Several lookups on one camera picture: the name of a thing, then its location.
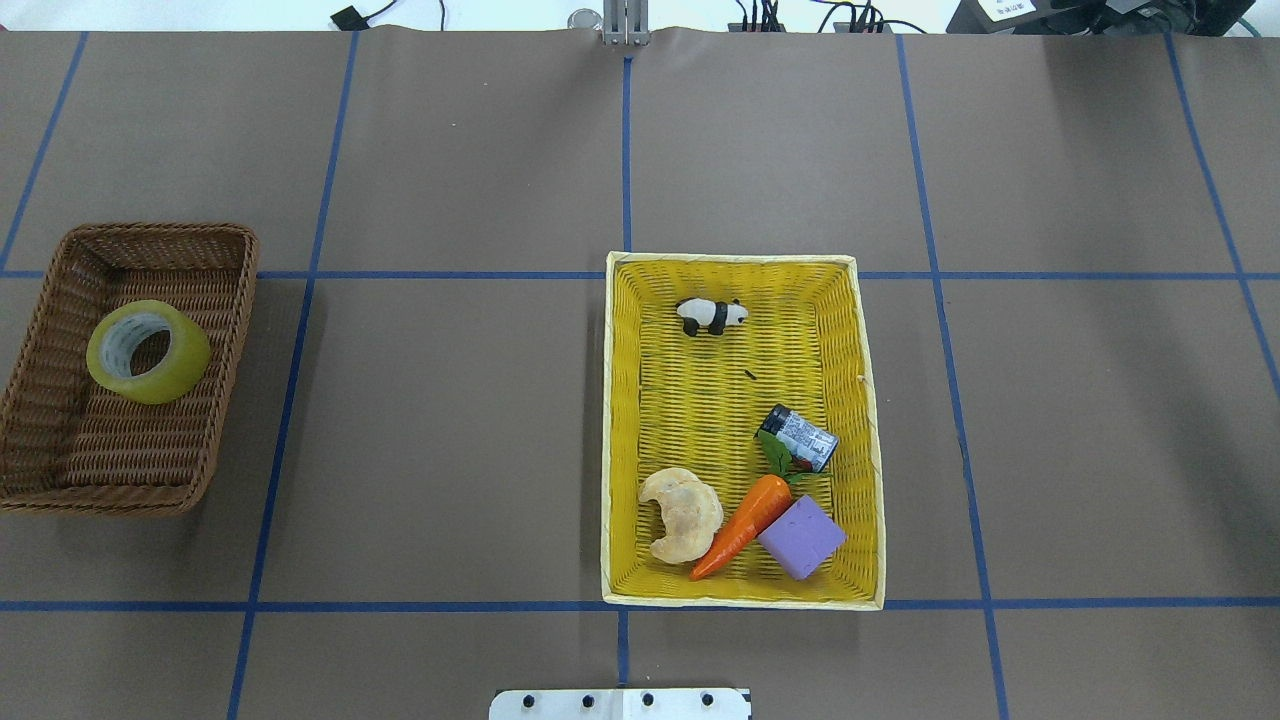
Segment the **wicker weave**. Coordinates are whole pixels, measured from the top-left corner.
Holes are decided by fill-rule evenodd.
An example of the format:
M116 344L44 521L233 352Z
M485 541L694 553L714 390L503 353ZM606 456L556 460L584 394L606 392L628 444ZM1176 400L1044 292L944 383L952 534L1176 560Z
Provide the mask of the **wicker weave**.
M847 256L609 256L604 377L602 579L609 602L878 610L884 605L884 510L876 389L858 273ZM740 299L750 311L722 337L689 338L685 297ZM689 468L726 515L768 471L755 429L776 402L840 437L829 479L801 480L849 539L806 580L759 543L692 582L649 544L666 534L640 483Z
M257 238L233 224L81 225L59 243L0 400L0 509L177 515L209 486L244 347ZM209 369L186 396L141 405L84 364L111 310L163 300L209 336ZM160 360L146 342L134 368Z

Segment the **can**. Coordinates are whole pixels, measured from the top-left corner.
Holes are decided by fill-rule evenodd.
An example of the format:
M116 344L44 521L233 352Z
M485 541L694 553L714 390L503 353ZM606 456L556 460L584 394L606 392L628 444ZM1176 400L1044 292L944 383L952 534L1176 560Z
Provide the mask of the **can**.
M820 473L836 452L840 438L814 425L786 405L774 405L760 429L777 436L796 465L809 473Z

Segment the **carrot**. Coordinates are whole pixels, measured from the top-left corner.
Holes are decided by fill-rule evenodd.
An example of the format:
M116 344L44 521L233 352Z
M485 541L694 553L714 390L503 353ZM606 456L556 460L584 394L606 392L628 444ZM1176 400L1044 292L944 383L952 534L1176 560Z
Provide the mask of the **carrot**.
M694 565L690 578L700 580L719 570L735 555L746 547L746 543L755 539L760 530L768 528L783 512L791 507L791 486L782 478L769 474L755 480L751 489L742 498L742 503L733 511L728 523L716 533L710 550Z
M765 430L756 434L760 437L764 457L769 461L771 473L755 480L746 497L742 498L742 503L733 511L733 516L721 528L721 532L716 533L710 550L689 574L694 580L700 580L728 565L728 561L742 552L742 548L755 539L755 536L772 525L787 511L787 507L791 507L790 483L801 478L826 477L826 473L787 473L792 457L782 441Z

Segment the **brown wicker basket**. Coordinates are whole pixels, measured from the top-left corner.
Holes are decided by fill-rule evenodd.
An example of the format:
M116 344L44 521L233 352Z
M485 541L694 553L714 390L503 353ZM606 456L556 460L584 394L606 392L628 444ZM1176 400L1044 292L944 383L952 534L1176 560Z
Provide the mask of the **brown wicker basket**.
M9 387L0 398L0 509L177 515L205 493L236 365L244 348L257 237L242 225L81 225L45 274ZM209 336L204 378L165 405L104 389L84 350L111 310L163 300ZM163 357L152 338L134 372Z

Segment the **purple block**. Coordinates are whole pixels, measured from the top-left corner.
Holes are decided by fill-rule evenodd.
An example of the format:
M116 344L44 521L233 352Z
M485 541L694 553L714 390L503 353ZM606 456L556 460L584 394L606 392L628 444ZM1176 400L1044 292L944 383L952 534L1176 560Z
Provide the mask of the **purple block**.
M760 533L760 544L782 569L803 580L831 557L845 542L845 530L808 495L797 500L781 518Z

